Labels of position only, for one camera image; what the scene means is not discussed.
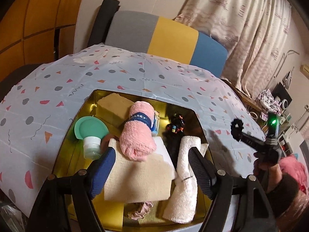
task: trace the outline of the clear plastic cup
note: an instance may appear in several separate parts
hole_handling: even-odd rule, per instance
[[[84,158],[97,160],[101,157],[100,150],[101,139],[95,136],[89,136],[83,140]]]

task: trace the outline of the white towel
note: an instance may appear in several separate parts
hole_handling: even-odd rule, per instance
[[[164,210],[163,218],[172,222],[186,224],[193,220],[197,202],[197,180],[189,165],[188,152],[191,147],[202,150],[204,156],[208,144],[201,149],[200,138],[195,136],[184,136],[180,142],[177,161],[176,187]]]

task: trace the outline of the pink fabric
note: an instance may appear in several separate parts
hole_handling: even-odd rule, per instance
[[[137,101],[130,109],[130,116],[138,112],[146,114],[153,124],[155,111],[151,104]],[[149,127],[138,120],[125,123],[119,141],[123,154],[131,160],[144,161],[157,148]]]
[[[282,158],[279,161],[279,166],[283,173],[288,173],[297,181],[299,190],[307,194],[308,185],[305,166],[297,161],[294,155]]]

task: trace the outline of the rolled pink towel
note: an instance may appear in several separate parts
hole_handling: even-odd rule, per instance
[[[125,123],[119,138],[120,147],[131,160],[144,161],[157,146],[151,136],[155,111],[151,104],[137,101],[130,109],[130,118]]]

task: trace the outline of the chair backrest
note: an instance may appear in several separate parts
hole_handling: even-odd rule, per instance
[[[137,11],[118,11],[106,45],[198,66],[219,77],[227,50],[217,41],[181,23]]]

